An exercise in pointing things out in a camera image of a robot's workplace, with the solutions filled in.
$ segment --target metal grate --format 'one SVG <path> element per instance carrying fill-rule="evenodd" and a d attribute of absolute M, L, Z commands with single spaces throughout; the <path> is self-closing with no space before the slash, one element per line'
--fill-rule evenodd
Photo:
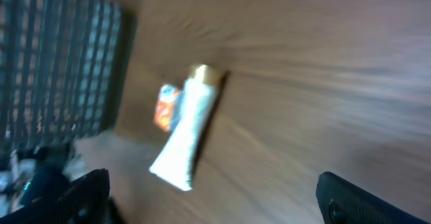
<path fill-rule="evenodd" d="M 0 0 L 0 139 L 33 147 L 101 131 L 121 16 L 107 0 Z"/>

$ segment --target toothpaste tube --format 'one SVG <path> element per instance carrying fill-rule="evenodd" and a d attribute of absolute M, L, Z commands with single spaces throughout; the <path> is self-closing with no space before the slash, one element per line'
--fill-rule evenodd
<path fill-rule="evenodd" d="M 192 66 L 184 85 L 180 122 L 150 167 L 151 173 L 182 191 L 191 190 L 195 151 L 222 77 L 222 72 L 207 65 Z"/>

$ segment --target wooden table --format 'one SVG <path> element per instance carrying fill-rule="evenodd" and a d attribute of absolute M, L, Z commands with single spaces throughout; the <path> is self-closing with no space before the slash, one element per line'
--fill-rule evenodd
<path fill-rule="evenodd" d="M 110 166 L 126 218 L 322 223 L 314 192 L 332 171 L 431 221 L 430 8 L 431 0 L 142 0 L 116 127 L 141 143 L 104 150 L 121 154 Z M 181 86 L 196 62 L 231 74 L 194 189 L 182 193 L 147 172 L 167 139 L 152 117 L 160 86 Z"/>

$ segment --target black plastic object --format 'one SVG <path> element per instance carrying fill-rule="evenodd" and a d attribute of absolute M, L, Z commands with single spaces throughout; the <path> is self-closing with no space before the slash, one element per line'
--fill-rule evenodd
<path fill-rule="evenodd" d="M 0 0 L 0 141 L 55 145 L 112 125 L 133 21 L 109 0 Z"/>
<path fill-rule="evenodd" d="M 59 198 L 40 199 L 0 219 L 0 224 L 102 223 L 109 197 L 108 170 L 75 180 Z"/>
<path fill-rule="evenodd" d="M 325 224 L 427 223 L 331 172 L 319 176 L 316 197 Z"/>
<path fill-rule="evenodd" d="M 69 180 L 55 166 L 40 167 L 32 180 L 26 184 L 20 203 L 24 206 L 38 198 L 58 198 L 69 185 Z"/>

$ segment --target black mesh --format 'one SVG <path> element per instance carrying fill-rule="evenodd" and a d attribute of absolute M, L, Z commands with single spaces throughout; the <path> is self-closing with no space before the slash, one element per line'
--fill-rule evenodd
<path fill-rule="evenodd" d="M 102 130 L 122 18 L 108 0 L 0 0 L 3 142 L 50 145 Z"/>

